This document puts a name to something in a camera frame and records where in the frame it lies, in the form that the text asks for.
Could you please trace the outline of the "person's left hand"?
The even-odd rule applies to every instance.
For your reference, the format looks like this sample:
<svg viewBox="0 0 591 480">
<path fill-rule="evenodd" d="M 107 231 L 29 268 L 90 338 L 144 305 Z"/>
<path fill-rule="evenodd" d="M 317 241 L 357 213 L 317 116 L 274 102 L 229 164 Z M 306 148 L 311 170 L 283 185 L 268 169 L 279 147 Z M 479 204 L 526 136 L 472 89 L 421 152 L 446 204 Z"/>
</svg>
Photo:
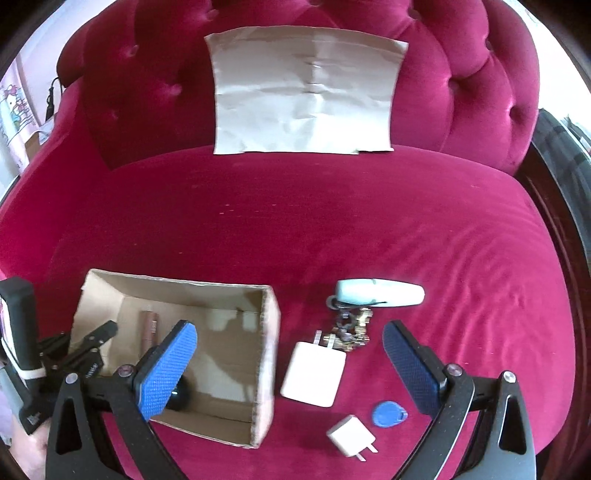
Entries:
<svg viewBox="0 0 591 480">
<path fill-rule="evenodd" d="M 33 434 L 28 435 L 18 419 L 12 418 L 10 453 L 29 479 L 45 479 L 50 426 L 51 420 L 48 419 Z"/>
</svg>

